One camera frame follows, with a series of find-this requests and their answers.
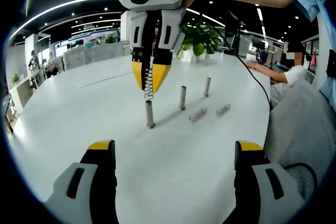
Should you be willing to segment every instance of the metal peg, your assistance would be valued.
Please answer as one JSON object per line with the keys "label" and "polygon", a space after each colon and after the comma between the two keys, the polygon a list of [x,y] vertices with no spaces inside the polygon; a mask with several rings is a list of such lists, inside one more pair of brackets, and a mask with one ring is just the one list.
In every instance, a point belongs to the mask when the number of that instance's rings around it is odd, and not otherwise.
{"label": "metal peg", "polygon": [[211,82],[211,78],[206,78],[205,90],[203,94],[205,97],[209,96],[210,82]]}
{"label": "metal peg", "polygon": [[153,118],[153,107],[151,101],[146,101],[147,127],[152,129],[155,127]]}
{"label": "metal peg", "polygon": [[187,92],[187,87],[182,86],[181,87],[181,97],[180,97],[180,106],[179,110],[185,110],[185,96]]}

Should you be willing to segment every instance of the round table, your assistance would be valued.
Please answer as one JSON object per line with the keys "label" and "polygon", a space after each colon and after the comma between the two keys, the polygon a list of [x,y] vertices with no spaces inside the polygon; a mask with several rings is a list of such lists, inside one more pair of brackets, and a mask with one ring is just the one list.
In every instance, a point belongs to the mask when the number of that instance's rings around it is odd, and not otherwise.
{"label": "round table", "polygon": [[[269,78],[254,74],[269,92]],[[181,86],[185,111],[178,110]],[[216,110],[228,103],[218,118]],[[191,123],[189,115],[202,107],[207,114]],[[216,53],[192,64],[174,59],[153,113],[156,127],[149,130],[131,57],[105,60],[46,80],[9,145],[29,187],[46,201],[89,145],[113,139],[120,223],[220,223],[235,207],[235,142],[265,142],[269,105],[261,87],[233,56]]]}

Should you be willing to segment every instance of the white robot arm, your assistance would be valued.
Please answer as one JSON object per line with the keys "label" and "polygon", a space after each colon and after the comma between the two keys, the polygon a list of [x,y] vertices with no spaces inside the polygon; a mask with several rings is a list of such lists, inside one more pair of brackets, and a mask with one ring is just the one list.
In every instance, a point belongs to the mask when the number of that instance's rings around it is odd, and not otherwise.
{"label": "white robot arm", "polygon": [[131,10],[132,68],[140,89],[152,99],[168,75],[172,54],[181,47],[182,0],[119,0]]}

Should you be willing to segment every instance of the black cable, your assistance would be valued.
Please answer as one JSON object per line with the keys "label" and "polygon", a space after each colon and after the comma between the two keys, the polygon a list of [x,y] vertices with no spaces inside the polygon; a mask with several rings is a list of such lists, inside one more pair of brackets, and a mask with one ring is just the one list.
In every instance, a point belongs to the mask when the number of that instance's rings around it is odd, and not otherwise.
{"label": "black cable", "polygon": [[288,170],[288,169],[291,169],[291,168],[297,167],[297,166],[302,166],[310,172],[311,176],[313,177],[313,181],[314,181],[314,192],[316,192],[316,190],[317,190],[317,175],[316,175],[314,169],[311,168],[310,165],[307,165],[305,163],[295,163],[295,164],[285,166],[283,169]]}
{"label": "black cable", "polygon": [[242,59],[240,59],[238,53],[231,48],[230,44],[227,42],[227,40],[224,38],[224,36],[221,34],[221,32],[216,27],[214,27],[213,25],[211,25],[211,26],[221,36],[221,38],[223,39],[223,41],[225,42],[225,44],[229,48],[229,50],[231,52],[233,52],[234,55],[238,58],[238,60],[244,65],[244,67],[247,69],[247,71],[250,73],[250,75],[253,77],[253,79],[255,79],[255,81],[261,86],[262,90],[264,91],[264,93],[266,95],[266,98],[267,98],[267,101],[268,101],[268,105],[269,105],[269,109],[272,110],[273,107],[272,107],[272,104],[271,104],[271,102],[269,100],[268,94],[267,94],[264,86],[257,80],[257,78],[255,78],[255,76],[252,74],[252,72],[250,71],[250,69],[248,68],[248,66],[246,66],[246,64],[242,61]]}

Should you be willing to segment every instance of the light fixture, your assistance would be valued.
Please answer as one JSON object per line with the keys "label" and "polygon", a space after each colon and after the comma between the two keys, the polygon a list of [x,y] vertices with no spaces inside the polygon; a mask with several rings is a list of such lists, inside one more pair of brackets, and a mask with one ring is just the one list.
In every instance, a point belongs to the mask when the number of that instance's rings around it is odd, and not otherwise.
{"label": "light fixture", "polygon": [[71,28],[76,28],[76,27],[86,26],[86,25],[92,25],[92,24],[96,24],[96,23],[113,22],[113,21],[121,21],[121,19],[100,20],[100,21],[95,21],[95,22],[90,22],[90,23],[80,24],[80,25],[77,25],[77,26],[72,26]]}
{"label": "light fixture", "polygon": [[257,11],[258,11],[258,15],[259,15],[259,19],[260,21],[264,21],[263,17],[262,17],[262,13],[261,13],[261,10],[259,8],[257,8]]}
{"label": "light fixture", "polygon": [[93,30],[98,30],[98,29],[111,28],[111,27],[112,26],[103,26],[103,27],[98,27],[98,28],[87,29],[85,31],[77,31],[75,33],[72,33],[71,35],[80,34],[80,33],[88,32],[88,31],[93,31]]}
{"label": "light fixture", "polygon": [[46,38],[50,38],[50,35],[48,35],[48,36],[46,36],[46,37],[43,37],[42,39],[39,39],[37,42],[40,42],[40,41],[42,41],[42,40],[44,40],[44,39],[46,39]]}
{"label": "light fixture", "polygon": [[215,22],[215,23],[217,23],[217,24],[219,24],[219,25],[221,25],[221,26],[223,26],[223,27],[225,27],[225,25],[223,23],[221,23],[221,22],[219,22],[219,21],[217,21],[217,20],[215,20],[213,18],[210,18],[209,16],[206,16],[204,14],[202,14],[202,16],[205,17],[205,18],[207,18],[207,19],[209,19],[209,20],[211,20],[211,21],[213,21],[213,22]]}
{"label": "light fixture", "polygon": [[265,27],[264,27],[264,26],[262,26],[261,28],[262,28],[262,30],[263,30],[263,31],[262,31],[262,34],[263,34],[263,35],[264,35],[264,37],[265,37],[265,36],[266,36]]}
{"label": "light fixture", "polygon": [[194,13],[194,14],[197,14],[197,15],[200,15],[199,12],[197,12],[197,11],[195,11],[195,10],[191,10],[191,9],[189,9],[189,8],[187,8],[187,11],[188,11],[188,12],[191,12],[191,13]]}
{"label": "light fixture", "polygon": [[23,28],[25,28],[28,24],[30,24],[31,22],[33,22],[34,20],[38,19],[39,17],[50,13],[56,9],[62,8],[64,6],[68,6],[68,5],[72,5],[72,4],[76,4],[76,3],[81,3],[81,2],[86,2],[86,1],[91,1],[91,0],[74,0],[74,1],[70,1],[70,2],[66,2],[57,6],[54,6],[50,9],[47,9],[41,13],[39,13],[38,15],[34,16],[33,18],[29,19],[27,22],[23,23],[19,28],[16,29],[15,32],[12,33],[12,35],[10,36],[9,40],[11,40],[15,35],[17,35],[19,33],[19,31],[21,31]]}

